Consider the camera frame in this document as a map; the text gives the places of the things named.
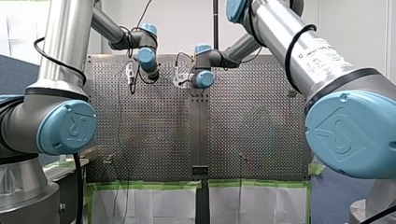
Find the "metal base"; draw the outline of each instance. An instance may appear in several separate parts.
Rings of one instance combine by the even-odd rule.
[[[0,165],[0,223],[59,224],[59,186],[38,158]]]
[[[59,224],[59,186],[49,183],[38,197],[0,210],[1,224]]]
[[[396,181],[376,180],[366,200],[354,202],[349,208],[350,224],[358,224],[396,204]],[[375,224],[396,223],[396,214],[382,217]]]

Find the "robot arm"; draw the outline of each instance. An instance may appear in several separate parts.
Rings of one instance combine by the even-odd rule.
[[[139,49],[140,67],[150,79],[158,79],[156,27],[142,24],[123,32],[93,5],[94,0],[51,1],[43,49],[49,58],[42,59],[37,82],[24,97],[0,97],[0,159],[26,153],[73,154],[91,141],[96,115],[82,89],[91,27],[113,49]]]
[[[303,4],[291,2],[298,8]],[[290,85],[306,98],[305,135],[321,161],[342,175],[396,176],[396,86],[373,68],[349,63],[284,0],[228,0],[227,17],[242,24],[250,36],[225,52],[199,46],[196,80],[205,80],[199,76],[205,72],[208,77],[211,66],[237,67],[261,43],[285,68]]]
[[[157,28],[143,23],[132,32],[124,32],[103,11],[93,9],[92,28],[108,40],[112,49],[139,49],[137,62],[151,80],[159,78],[159,69],[156,60]]]
[[[230,21],[235,21],[235,15],[231,15],[233,10],[239,11],[237,16],[241,16],[242,8],[236,8],[237,1],[229,1],[227,5],[227,17]],[[296,1],[290,6],[297,15],[302,15],[304,1]],[[256,41],[250,34],[243,35],[232,46],[224,51],[212,49],[208,44],[201,44],[195,47],[195,67],[194,74],[190,77],[190,83],[195,89],[206,89],[215,83],[215,75],[211,72],[212,67],[237,68],[252,52],[261,47],[261,41]]]

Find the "perforated metal panel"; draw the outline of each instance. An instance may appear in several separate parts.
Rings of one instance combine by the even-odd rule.
[[[189,180],[193,165],[209,165],[209,178],[306,178],[304,99],[290,95],[274,57],[218,70],[216,86],[192,99],[171,81],[174,59],[160,56],[160,80],[138,80],[134,95],[122,75],[119,104],[127,58],[89,58],[87,92],[98,113],[98,159],[89,166],[89,181]]]
[[[191,179],[190,96],[172,84],[171,58],[160,57],[161,78],[154,85],[138,79],[134,95],[120,74],[126,61],[92,55],[86,65],[98,115],[89,181]]]
[[[290,95],[274,57],[217,74],[210,92],[209,177],[305,179],[304,98]]]

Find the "wire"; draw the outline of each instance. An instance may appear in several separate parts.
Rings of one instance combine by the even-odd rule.
[[[177,64],[178,64],[178,57],[179,57],[180,55],[186,56],[187,58],[189,58],[189,59],[191,60],[191,62],[194,62],[194,59],[193,59],[190,55],[188,55],[188,54],[185,53],[185,52],[179,52],[179,53],[177,54],[177,56],[176,56],[175,66],[177,66]]]
[[[42,42],[45,40],[45,37],[41,37],[38,38],[34,43],[33,46],[35,47],[35,50],[37,50],[37,52],[39,54],[41,54],[41,56],[43,56],[44,58],[48,59],[49,61],[56,63],[62,67],[68,68],[76,73],[78,73],[79,75],[81,75],[82,77],[82,85],[85,85],[85,83],[87,82],[87,77],[85,77],[84,73],[81,72],[80,70],[78,70],[77,68],[67,65],[65,63],[62,63],[59,60],[56,60],[52,57],[50,57],[46,52],[44,52],[44,50],[42,50],[41,48],[38,47],[38,43]],[[78,153],[74,153],[73,154],[73,158],[75,161],[75,165],[76,165],[76,172],[77,172],[77,193],[78,193],[78,208],[77,208],[77,215],[76,215],[76,224],[81,224],[83,223],[82,220],[82,212],[83,212],[83,207],[84,207],[84,182],[83,182],[83,177],[82,177],[82,170],[81,170],[81,163],[79,162],[79,155]]]
[[[193,66],[193,67],[191,68],[191,70],[190,70],[190,72],[189,72],[189,75],[187,76],[187,79],[184,80],[184,81],[182,81],[182,82],[179,82],[179,83],[178,83],[179,86],[183,85],[183,84],[186,83],[186,82],[191,82],[191,81],[190,81],[190,76],[191,76],[192,71],[193,71],[194,69],[195,69],[195,66]]]
[[[62,67],[68,68],[68,69],[70,69],[70,70],[72,70],[72,71],[78,73],[79,75],[81,75],[81,77],[82,77],[82,85],[85,85],[85,83],[87,82],[87,77],[85,77],[85,75],[84,75],[83,72],[81,72],[80,70],[78,70],[77,68],[75,68],[75,67],[73,67],[73,66],[67,65],[67,64],[65,64],[65,63],[63,63],[63,62],[61,62],[61,61],[58,61],[58,60],[56,60],[56,59],[50,57],[46,52],[44,52],[44,50],[42,50],[41,48],[38,47],[38,43],[44,41],[44,39],[45,39],[45,37],[38,38],[38,39],[33,43],[33,46],[35,47],[35,50],[37,50],[37,52],[38,52],[39,54],[41,54],[41,56],[43,56],[44,58],[50,60],[51,62],[56,63],[56,64],[58,64],[58,65],[60,65],[60,66],[62,66]]]
[[[387,216],[387,215],[389,215],[391,213],[394,213],[394,212],[396,212],[396,205],[394,205],[394,206],[392,206],[392,207],[390,207],[390,208],[388,208],[388,209],[376,214],[373,217],[368,218],[367,220],[363,221],[361,224],[373,223],[373,222],[379,220],[380,218],[385,217],[385,216]]]
[[[137,82],[137,77],[134,78],[134,85],[129,85],[129,92],[131,93],[131,95],[134,95],[134,93],[136,92],[136,82]]]
[[[125,159],[125,161],[127,161],[128,159],[127,159],[127,156],[125,154],[125,150],[124,150],[124,148],[122,146],[122,143],[121,143],[121,140],[120,140],[120,131],[121,131],[121,127],[122,127],[122,103],[121,103],[121,97],[120,97],[120,80],[121,80],[121,77],[122,77],[122,72],[125,69],[125,66],[127,65],[127,63],[125,63],[125,65],[120,70],[120,75],[119,75],[119,80],[118,80],[118,85],[117,85],[118,105],[120,107],[119,126],[118,126],[118,129],[117,129],[117,142],[119,144],[119,148],[120,148],[120,151],[122,153],[122,157]],[[131,174],[131,166],[128,166],[128,178],[129,178],[130,174]],[[116,196],[114,197],[114,202],[113,202],[113,223],[114,223],[114,219],[115,219],[116,201],[117,201],[117,198],[119,196],[119,190],[120,190],[120,173],[119,172],[117,172],[117,178],[119,179],[119,183],[117,185]],[[125,213],[124,213],[124,216],[123,216],[122,223],[125,222],[126,214],[128,212],[128,199],[129,199],[129,180],[127,181]]]
[[[79,155],[78,153],[73,154],[73,158],[76,164],[76,173],[77,173],[77,186],[78,186],[78,203],[77,203],[77,217],[76,217],[76,224],[81,224],[82,221],[82,210],[84,206],[84,182],[82,178],[82,170],[81,170],[81,163],[79,162]]]
[[[314,24],[310,24],[310,25],[306,25],[303,30],[301,30],[300,32],[298,32],[293,39],[290,42],[290,45],[288,47],[288,50],[286,51],[286,56],[285,56],[285,73],[286,73],[286,77],[288,78],[288,82],[289,84],[299,93],[300,90],[298,89],[298,87],[294,84],[294,80],[293,77],[291,76],[291,71],[290,71],[290,60],[291,60],[291,54],[293,52],[294,46],[295,44],[298,42],[298,40],[300,39],[300,36],[303,35],[305,32],[307,31],[316,31],[317,30],[317,26]]]
[[[151,3],[151,0],[148,0],[148,3],[146,4],[146,8],[145,8],[145,10],[143,11],[143,14],[142,14],[142,16],[140,17],[140,20],[139,20],[139,22],[137,23],[137,27],[139,27],[139,25],[140,25],[140,22],[142,22],[142,20],[143,20],[143,18],[145,17],[145,15],[146,15],[146,11],[148,10],[148,8],[149,8],[149,4]]]
[[[259,51],[257,52],[257,54],[253,58],[248,59],[246,61],[242,61],[241,63],[250,63],[251,61],[255,60],[260,55],[260,52],[262,52],[262,47],[260,47]]]
[[[148,84],[148,85],[152,85],[152,84],[154,84],[154,83],[156,83],[158,81],[158,79],[156,79],[155,81],[148,82],[145,79],[143,79],[142,74],[140,73],[140,65],[137,67],[137,72],[136,73],[140,76],[140,79],[142,79],[142,81],[144,83]]]
[[[125,26],[120,26],[120,28],[124,31],[126,31],[126,33],[128,34],[127,36],[127,41],[128,41],[128,49],[126,50],[126,55],[128,56],[128,58],[132,58],[134,56],[134,43],[131,42],[131,38],[132,38],[132,30],[129,30],[128,28],[126,28]]]

